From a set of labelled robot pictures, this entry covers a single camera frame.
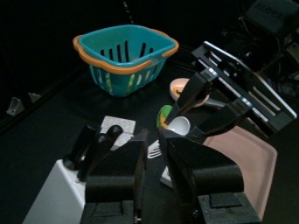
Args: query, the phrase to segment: dark background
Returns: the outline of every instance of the dark background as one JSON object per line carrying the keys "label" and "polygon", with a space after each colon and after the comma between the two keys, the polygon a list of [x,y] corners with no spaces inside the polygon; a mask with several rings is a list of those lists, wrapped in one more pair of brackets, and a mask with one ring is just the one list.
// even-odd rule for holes
{"label": "dark background", "polygon": [[[241,7],[247,8],[253,1],[125,2],[135,23],[165,32],[179,41],[180,51],[169,58],[157,80],[120,101],[92,86],[87,65],[71,41],[83,33],[129,23],[123,1],[0,1],[0,223],[23,222],[53,162],[69,151],[85,121],[100,123],[104,115],[123,117],[137,120],[136,131],[155,122],[155,117],[147,114],[155,114],[165,103],[172,103],[165,89],[171,79],[192,74],[185,72],[189,51],[203,40],[220,43],[223,28],[237,19]],[[177,61],[187,69],[173,69]],[[41,96],[37,102],[32,103],[29,93]],[[21,99],[24,105],[16,116],[5,113],[12,97]],[[268,224],[299,220],[297,126],[297,122],[292,123],[267,139],[279,155],[264,218]],[[155,191],[161,169],[163,164],[157,163],[149,178],[156,183],[147,183],[145,191],[153,195],[152,200],[163,203],[164,213],[147,217],[147,223],[167,219],[172,211],[165,201],[173,195],[165,189]]]}

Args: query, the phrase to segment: dark table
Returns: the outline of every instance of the dark table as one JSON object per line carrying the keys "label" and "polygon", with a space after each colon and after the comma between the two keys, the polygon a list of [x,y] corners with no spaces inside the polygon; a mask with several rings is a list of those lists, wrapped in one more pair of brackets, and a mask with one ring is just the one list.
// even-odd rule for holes
{"label": "dark table", "polygon": [[[104,116],[135,120],[135,133],[149,130],[156,139],[155,118],[164,104],[173,104],[171,80],[192,72],[165,64],[156,80],[125,98],[109,96],[93,83],[89,72],[69,85],[0,136],[0,223],[21,223],[57,159],[71,152],[85,122],[101,123]],[[204,119],[209,108],[195,108],[191,123]],[[263,223],[297,223],[299,213],[299,122],[267,141],[277,151],[273,183]],[[160,182],[163,159],[148,160],[144,183],[144,223],[180,223],[173,190]]]}

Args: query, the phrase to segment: black clamp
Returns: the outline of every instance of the black clamp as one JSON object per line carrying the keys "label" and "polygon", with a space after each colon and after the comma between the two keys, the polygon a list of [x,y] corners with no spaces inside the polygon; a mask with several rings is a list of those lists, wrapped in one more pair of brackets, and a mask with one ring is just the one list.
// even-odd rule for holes
{"label": "black clamp", "polygon": [[143,130],[92,166],[80,224],[141,223],[147,135]]}
{"label": "black clamp", "polygon": [[87,123],[81,128],[76,143],[73,144],[71,154],[63,157],[63,165],[72,171],[80,168],[84,154],[91,146],[95,135],[99,132],[99,126],[95,123]]}
{"label": "black clamp", "polygon": [[235,162],[168,129],[159,129],[159,142],[180,202],[181,223],[260,223]]}

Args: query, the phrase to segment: plastic basket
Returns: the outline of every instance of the plastic basket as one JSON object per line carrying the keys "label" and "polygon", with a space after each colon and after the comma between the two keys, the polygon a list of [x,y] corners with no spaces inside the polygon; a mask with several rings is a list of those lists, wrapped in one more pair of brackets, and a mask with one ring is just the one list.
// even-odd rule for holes
{"label": "plastic basket", "polygon": [[129,95],[156,78],[179,48],[167,34],[132,24],[77,36],[73,46],[89,64],[93,81],[117,97]]}

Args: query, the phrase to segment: white fork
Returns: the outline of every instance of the white fork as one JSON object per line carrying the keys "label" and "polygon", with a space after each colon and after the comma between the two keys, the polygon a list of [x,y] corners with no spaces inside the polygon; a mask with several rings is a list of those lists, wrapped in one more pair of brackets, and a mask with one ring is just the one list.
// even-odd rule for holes
{"label": "white fork", "polygon": [[160,151],[160,144],[159,141],[156,140],[149,146],[148,146],[148,152],[147,152],[147,157],[148,158],[157,158],[161,156],[161,151]]}

